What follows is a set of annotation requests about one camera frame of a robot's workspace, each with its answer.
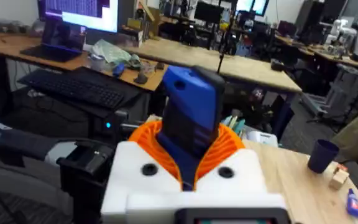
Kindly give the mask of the right gripper white and orange right finger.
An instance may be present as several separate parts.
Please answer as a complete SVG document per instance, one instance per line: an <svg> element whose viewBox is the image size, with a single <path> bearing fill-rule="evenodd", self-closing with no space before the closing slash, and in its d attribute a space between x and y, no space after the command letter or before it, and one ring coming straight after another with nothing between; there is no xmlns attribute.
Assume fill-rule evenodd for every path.
<svg viewBox="0 0 358 224"><path fill-rule="evenodd" d="M265 178L257 153L246 147L229 127L220 124L218 137L195 173L197 192L265 192Z"/></svg>

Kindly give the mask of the right gripper white and orange left finger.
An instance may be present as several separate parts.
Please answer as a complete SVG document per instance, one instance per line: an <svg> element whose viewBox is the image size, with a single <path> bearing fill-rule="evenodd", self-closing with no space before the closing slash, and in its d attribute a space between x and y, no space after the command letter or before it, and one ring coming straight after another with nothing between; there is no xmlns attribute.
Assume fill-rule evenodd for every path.
<svg viewBox="0 0 358 224"><path fill-rule="evenodd" d="M180 171L156 140L161 121L137 128L117 145L102 215L171 215L183 193Z"/></svg>

